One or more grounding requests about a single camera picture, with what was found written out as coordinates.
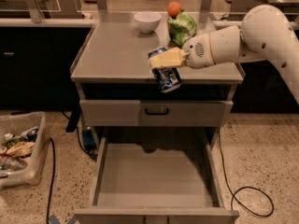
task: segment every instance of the closed drawer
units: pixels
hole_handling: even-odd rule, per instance
[[[81,224],[232,224],[204,128],[108,127]]]
[[[232,102],[82,100],[88,126],[219,127],[228,119]]]

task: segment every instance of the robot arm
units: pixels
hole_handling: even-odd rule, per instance
[[[245,16],[241,29],[230,26],[193,37],[182,49],[169,49],[150,58],[149,65],[158,69],[182,66],[200,69],[218,63],[238,63],[243,44],[276,67],[299,104],[299,41],[287,18],[276,7],[255,7]]]

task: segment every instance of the orange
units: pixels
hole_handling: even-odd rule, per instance
[[[181,3],[179,2],[171,2],[168,5],[167,13],[169,17],[175,19],[179,12],[181,11]]]

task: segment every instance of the white bowl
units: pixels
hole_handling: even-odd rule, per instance
[[[152,33],[158,27],[161,17],[160,13],[153,11],[141,11],[134,15],[137,27],[145,34]]]

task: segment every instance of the floor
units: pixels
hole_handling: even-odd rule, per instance
[[[171,0],[107,0],[110,10],[161,10]],[[179,0],[186,11],[196,11],[200,0]],[[214,11],[226,12],[229,4],[213,0]],[[77,133],[66,133],[68,120],[60,112],[47,112],[47,125],[56,149],[56,174],[50,203],[50,223],[75,223],[74,209],[87,206],[95,161],[83,153]],[[299,220],[299,115],[236,114],[221,128],[221,146],[228,182],[233,191],[253,186],[273,200],[272,216],[251,215],[238,203],[235,224],[297,224]],[[225,184],[220,146],[212,150],[225,207],[230,209],[231,194]],[[0,223],[46,222],[52,175],[52,147],[49,146],[42,179],[37,186],[0,190]],[[237,197],[254,211],[266,214],[270,203],[259,192],[243,190]]]

